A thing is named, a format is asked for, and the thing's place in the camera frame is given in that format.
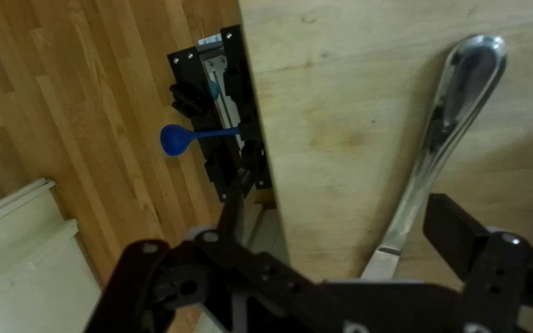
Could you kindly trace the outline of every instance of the black mechanical part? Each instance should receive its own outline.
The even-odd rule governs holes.
[[[224,94],[237,105],[241,118],[239,129],[244,146],[239,148],[233,137],[200,140],[200,146],[206,157],[206,172],[220,199],[226,201],[239,168],[254,172],[257,188],[270,188],[272,185],[254,87],[243,46],[243,31],[239,26],[224,27],[220,39],[222,51],[228,57]],[[211,53],[215,50],[200,51],[198,48],[187,48],[169,53],[169,63],[176,77],[176,83],[170,87],[174,96],[172,105],[191,120],[194,131],[222,129],[209,79],[202,64],[204,51]]]
[[[241,172],[230,192],[243,192],[248,183],[252,175]],[[178,307],[198,303],[224,331],[507,333],[522,331],[516,327],[518,307],[533,307],[529,242],[513,233],[485,231],[448,196],[429,198],[424,229],[465,281],[463,292],[402,281],[315,285],[235,240],[237,198],[228,196],[217,229],[174,249],[157,240],[132,244],[87,331],[165,331]]]

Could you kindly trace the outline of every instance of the wooden board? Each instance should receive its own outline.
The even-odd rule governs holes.
[[[357,277],[385,231],[446,51],[504,35],[509,68],[437,192],[533,242],[533,2],[241,0],[293,264]],[[415,229],[400,275],[457,285]]]
[[[235,0],[0,0],[0,198],[56,179],[102,281],[128,242],[217,220],[198,146],[165,159],[157,142],[189,125],[165,55],[237,22]]]

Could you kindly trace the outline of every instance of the screw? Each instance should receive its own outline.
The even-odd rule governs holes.
[[[207,233],[204,233],[204,240],[206,240],[206,242],[217,242],[217,240],[218,240],[218,235],[213,233],[213,231],[207,231]]]
[[[511,233],[502,235],[505,242],[518,246],[522,240]]]
[[[143,246],[141,246],[141,251],[143,253],[156,253],[159,249],[159,246],[156,244],[156,242],[144,242]]]
[[[365,325],[357,323],[357,322],[344,322],[342,333],[368,333],[370,329],[367,329]]]
[[[481,323],[476,323],[476,322],[468,322],[465,325],[465,331],[463,333],[491,333],[491,329],[487,329],[485,325]]]

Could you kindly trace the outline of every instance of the wooden floor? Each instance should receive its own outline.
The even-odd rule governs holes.
[[[56,179],[102,281],[128,242],[213,222],[198,146],[157,144],[187,124],[165,55],[237,22],[237,0],[0,0],[0,198]]]

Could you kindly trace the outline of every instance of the spoon handle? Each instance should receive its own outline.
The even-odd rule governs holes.
[[[193,131],[194,138],[209,138],[209,137],[230,137],[230,135],[239,135],[239,127],[226,127],[226,129],[217,129],[217,131]]]

